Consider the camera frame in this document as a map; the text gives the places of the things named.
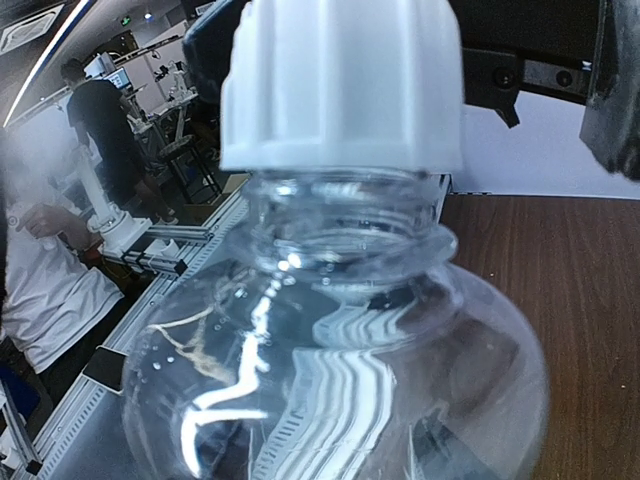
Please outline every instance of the wooden surface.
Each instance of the wooden surface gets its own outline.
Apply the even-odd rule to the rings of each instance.
[[[505,292],[545,351],[534,479],[640,479],[640,202],[454,196],[443,223],[454,263]]]

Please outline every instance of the clear plastic bottle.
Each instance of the clear plastic bottle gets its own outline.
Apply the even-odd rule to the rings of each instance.
[[[462,104],[447,0],[247,6],[222,164],[255,171],[250,211],[127,363],[124,427],[148,478],[529,476],[540,346],[448,263],[456,239],[422,173],[461,167]]]
[[[540,346],[448,263],[429,185],[397,170],[251,179],[230,259],[168,296],[127,364],[124,425],[148,478],[529,476]]]

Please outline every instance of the ceiling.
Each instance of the ceiling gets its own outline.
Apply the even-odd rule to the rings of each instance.
[[[64,3],[64,8],[45,35],[0,56],[0,125],[36,61],[79,3],[79,0],[0,0],[2,28],[61,3]],[[136,28],[143,27],[147,23],[144,19],[147,11],[154,15],[152,22],[159,21],[158,19],[179,5],[180,0],[90,0],[80,20],[32,82],[15,115],[19,115],[37,103],[41,97],[46,97],[63,86],[59,71],[62,63],[68,58],[84,60],[99,45],[123,31],[135,32]],[[120,22],[126,15],[130,15],[132,21],[123,27]]]

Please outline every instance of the hand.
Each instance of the hand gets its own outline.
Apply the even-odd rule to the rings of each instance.
[[[55,237],[65,230],[68,218],[64,208],[41,203],[23,215],[16,230],[26,228],[34,238]]]

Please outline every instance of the dark hair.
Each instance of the dark hair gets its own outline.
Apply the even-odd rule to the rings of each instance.
[[[84,73],[84,67],[82,62],[77,58],[70,59],[67,63],[60,67],[60,75],[65,80],[77,82],[78,80],[84,80],[86,73]]]

